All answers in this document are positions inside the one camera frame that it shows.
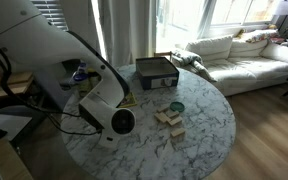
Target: wooden block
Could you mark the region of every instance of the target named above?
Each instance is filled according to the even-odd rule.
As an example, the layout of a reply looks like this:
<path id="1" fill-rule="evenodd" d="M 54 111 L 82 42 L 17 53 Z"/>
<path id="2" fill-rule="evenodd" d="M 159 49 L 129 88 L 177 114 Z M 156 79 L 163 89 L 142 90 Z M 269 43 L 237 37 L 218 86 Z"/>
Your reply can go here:
<path id="1" fill-rule="evenodd" d="M 169 117 L 169 118 L 174 118 L 176 116 L 178 116 L 180 113 L 178 111 L 167 111 L 166 112 L 166 115 Z"/>
<path id="2" fill-rule="evenodd" d="M 170 107 L 169 104 L 164 104 L 164 105 L 162 105 L 161 107 L 159 107 L 159 108 L 157 109 L 157 112 L 159 112 L 159 113 L 165 112 L 165 111 L 168 110 L 169 107 Z"/>
<path id="3" fill-rule="evenodd" d="M 167 117 L 166 114 L 164 113 L 155 113 L 154 116 L 156 117 L 156 119 L 158 119 L 162 123 L 165 123 L 166 121 L 171 121 L 171 119 Z"/>
<path id="4" fill-rule="evenodd" d="M 185 133 L 185 129 L 184 128 L 179 128 L 179 129 L 176 129 L 174 131 L 171 132 L 171 135 L 172 137 L 176 137 L 176 136 L 179 136 L 181 134 Z"/>
<path id="5" fill-rule="evenodd" d="M 179 117 L 177 117 L 177 118 L 175 118 L 175 119 L 173 119 L 173 120 L 171 120 L 171 121 L 168 121 L 168 123 L 169 123 L 171 126 L 174 126 L 175 124 L 181 122 L 182 120 L 183 120 L 182 117 L 179 116 Z"/>

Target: black box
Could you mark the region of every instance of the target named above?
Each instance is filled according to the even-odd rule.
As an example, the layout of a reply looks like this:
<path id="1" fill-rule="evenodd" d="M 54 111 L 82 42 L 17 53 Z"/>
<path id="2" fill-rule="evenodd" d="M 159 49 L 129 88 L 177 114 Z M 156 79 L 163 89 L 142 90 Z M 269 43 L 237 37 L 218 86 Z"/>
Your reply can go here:
<path id="1" fill-rule="evenodd" d="M 144 90 L 177 86 L 180 74 L 165 57 L 136 59 L 136 73 Z"/>

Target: wooden floor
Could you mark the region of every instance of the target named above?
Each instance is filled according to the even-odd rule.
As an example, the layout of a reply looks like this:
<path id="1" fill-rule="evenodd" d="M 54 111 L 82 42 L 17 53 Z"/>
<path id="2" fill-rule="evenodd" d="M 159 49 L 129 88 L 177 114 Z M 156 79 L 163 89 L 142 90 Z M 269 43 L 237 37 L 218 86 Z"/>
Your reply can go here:
<path id="1" fill-rule="evenodd" d="M 224 163 L 205 179 L 288 179 L 288 84 L 228 97 L 236 139 Z M 21 157 L 39 179 L 93 179 L 75 164 L 60 132 L 43 122 L 21 145 Z"/>

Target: couch cushion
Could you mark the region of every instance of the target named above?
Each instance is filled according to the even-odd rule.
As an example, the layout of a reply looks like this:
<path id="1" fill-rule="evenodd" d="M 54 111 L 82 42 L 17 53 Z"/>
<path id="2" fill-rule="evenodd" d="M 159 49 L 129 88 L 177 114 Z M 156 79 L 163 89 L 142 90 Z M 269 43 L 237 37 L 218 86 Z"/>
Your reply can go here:
<path id="1" fill-rule="evenodd" d="M 288 75 L 288 63 L 281 61 L 262 57 L 229 58 L 228 61 L 247 69 L 254 74 L 258 80 L 275 79 Z"/>
<path id="2" fill-rule="evenodd" d="M 200 55 L 203 61 L 226 59 L 230 52 L 232 40 L 232 36 L 201 39 L 189 42 L 185 50 Z"/>
<path id="3" fill-rule="evenodd" d="M 260 53 L 261 56 L 288 63 L 288 47 L 270 43 Z"/>
<path id="4" fill-rule="evenodd" d="M 267 40 L 263 40 L 255 43 L 248 43 L 242 40 L 233 40 L 232 47 L 230 49 L 230 57 L 257 57 L 260 56 L 260 52 L 267 45 Z"/>
<path id="5" fill-rule="evenodd" d="M 238 67 L 225 59 L 204 62 L 210 75 L 217 81 L 241 80 L 253 83 L 256 81 L 254 74 Z"/>

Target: round table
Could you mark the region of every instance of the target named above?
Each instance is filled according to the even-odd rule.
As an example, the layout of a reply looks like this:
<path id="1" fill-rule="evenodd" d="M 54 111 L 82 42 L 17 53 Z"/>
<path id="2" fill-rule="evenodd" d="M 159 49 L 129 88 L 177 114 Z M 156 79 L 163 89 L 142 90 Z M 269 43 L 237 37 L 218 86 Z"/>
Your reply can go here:
<path id="1" fill-rule="evenodd" d="M 132 133 L 122 137 L 116 149 L 97 145 L 100 135 L 62 133 L 66 148 L 84 170 L 98 179 L 201 179 L 213 172 L 228 155 L 235 138 L 235 117 L 225 97 L 209 82 L 179 69 L 176 87 L 144 91 L 135 66 L 117 71 L 125 78 L 138 104 L 130 107 L 136 116 Z M 182 102 L 183 122 L 174 127 L 154 118 L 158 107 Z M 65 112 L 78 114 L 78 96 L 73 95 Z M 94 132 L 82 118 L 62 116 L 61 127 L 73 132 Z M 171 137 L 183 127 L 186 132 Z"/>

